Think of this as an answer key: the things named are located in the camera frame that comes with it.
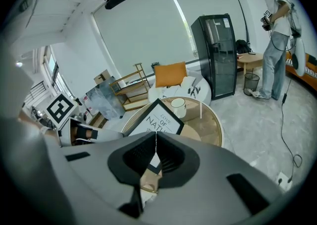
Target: poster with text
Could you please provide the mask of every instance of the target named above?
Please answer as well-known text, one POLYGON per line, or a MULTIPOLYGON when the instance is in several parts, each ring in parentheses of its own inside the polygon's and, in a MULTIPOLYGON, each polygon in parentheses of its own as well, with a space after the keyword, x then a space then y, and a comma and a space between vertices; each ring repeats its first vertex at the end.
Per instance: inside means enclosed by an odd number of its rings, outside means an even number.
POLYGON ((144 112, 138 121, 129 136, 158 131, 180 134, 184 126, 184 123, 159 99, 144 112))

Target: person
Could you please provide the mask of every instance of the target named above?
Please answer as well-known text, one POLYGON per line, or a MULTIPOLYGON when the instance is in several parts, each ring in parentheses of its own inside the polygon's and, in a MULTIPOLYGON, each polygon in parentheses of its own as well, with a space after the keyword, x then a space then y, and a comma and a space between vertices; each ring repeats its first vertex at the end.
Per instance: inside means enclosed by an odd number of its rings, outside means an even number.
POLYGON ((263 55, 262 87, 250 93, 255 98, 278 100, 285 78, 286 47, 291 35, 287 14, 291 9, 288 0, 265 0, 270 18, 271 40, 263 55))

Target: wooden tabletop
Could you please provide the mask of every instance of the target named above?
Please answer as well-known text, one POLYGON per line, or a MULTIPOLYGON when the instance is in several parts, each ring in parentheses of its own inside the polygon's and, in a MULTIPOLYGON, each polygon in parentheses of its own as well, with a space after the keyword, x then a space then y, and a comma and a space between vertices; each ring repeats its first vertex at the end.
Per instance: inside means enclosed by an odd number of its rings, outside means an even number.
POLYGON ((240 63, 252 63, 255 61, 263 60, 263 54, 261 53, 256 53, 255 55, 242 53, 240 55, 243 55, 241 59, 238 59, 238 62, 240 63))
MULTIPOLYGON (((163 98, 161 101, 173 111, 171 102, 175 98, 176 97, 163 98)), ((182 98, 186 102, 186 115, 180 119, 185 124, 180 135, 221 147, 223 137, 222 127, 213 110, 195 99, 182 98)), ((126 123, 121 132, 124 134, 128 132, 149 106, 151 106, 151 104, 144 106, 136 112, 126 123)))

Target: white t-shirt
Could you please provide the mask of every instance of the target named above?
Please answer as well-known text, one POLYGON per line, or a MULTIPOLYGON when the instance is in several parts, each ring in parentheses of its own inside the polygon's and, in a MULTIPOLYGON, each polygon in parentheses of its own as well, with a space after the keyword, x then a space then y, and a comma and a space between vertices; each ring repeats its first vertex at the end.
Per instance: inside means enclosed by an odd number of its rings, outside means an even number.
MULTIPOLYGON (((272 14, 275 14, 278 11, 278 8, 280 7, 280 4, 277 1, 278 0, 265 0, 267 8, 272 14)), ((281 1, 284 1, 285 3, 287 3, 289 8, 291 8, 291 4, 287 0, 281 0, 281 1)), ((284 34, 286 36, 290 36, 292 34, 291 28, 289 26, 289 22, 286 16, 283 16, 275 20, 274 26, 272 28, 272 32, 274 31, 284 34)))

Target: trash can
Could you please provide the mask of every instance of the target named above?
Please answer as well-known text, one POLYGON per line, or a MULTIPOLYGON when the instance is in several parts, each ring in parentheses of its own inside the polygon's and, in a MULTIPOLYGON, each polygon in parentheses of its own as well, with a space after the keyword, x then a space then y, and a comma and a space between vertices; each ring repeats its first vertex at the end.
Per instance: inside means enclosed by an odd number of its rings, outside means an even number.
POLYGON ((259 80, 260 80, 260 77, 258 77, 256 74, 246 73, 244 75, 243 93, 246 94, 247 96, 251 96, 252 94, 248 91, 248 89, 251 89, 252 91, 256 91, 259 80))

